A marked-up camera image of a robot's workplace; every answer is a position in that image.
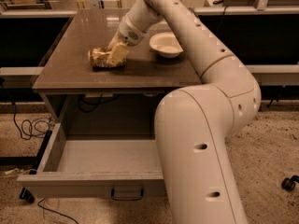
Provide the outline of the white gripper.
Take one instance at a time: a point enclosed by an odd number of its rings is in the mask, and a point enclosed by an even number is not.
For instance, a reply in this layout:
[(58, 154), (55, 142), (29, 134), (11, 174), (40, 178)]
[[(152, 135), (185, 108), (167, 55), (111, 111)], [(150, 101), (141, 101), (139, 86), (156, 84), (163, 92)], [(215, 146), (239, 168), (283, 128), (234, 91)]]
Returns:
[(129, 49), (124, 43), (128, 46), (138, 45), (143, 40), (146, 29), (147, 25), (144, 22), (125, 15), (121, 20), (117, 33), (114, 34), (107, 46), (107, 49), (110, 50), (107, 64), (114, 67), (122, 63), (129, 53)]

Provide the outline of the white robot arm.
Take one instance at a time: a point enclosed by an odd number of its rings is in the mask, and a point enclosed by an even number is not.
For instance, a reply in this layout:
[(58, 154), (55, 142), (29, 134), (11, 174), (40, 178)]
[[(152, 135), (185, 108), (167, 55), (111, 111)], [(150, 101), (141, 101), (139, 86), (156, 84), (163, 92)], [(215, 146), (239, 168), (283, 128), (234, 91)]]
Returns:
[(169, 92), (155, 113), (155, 138), (175, 224), (248, 224), (225, 138), (249, 124), (261, 103), (249, 69), (181, 2), (137, 0), (114, 43), (136, 45), (164, 19), (200, 84)]

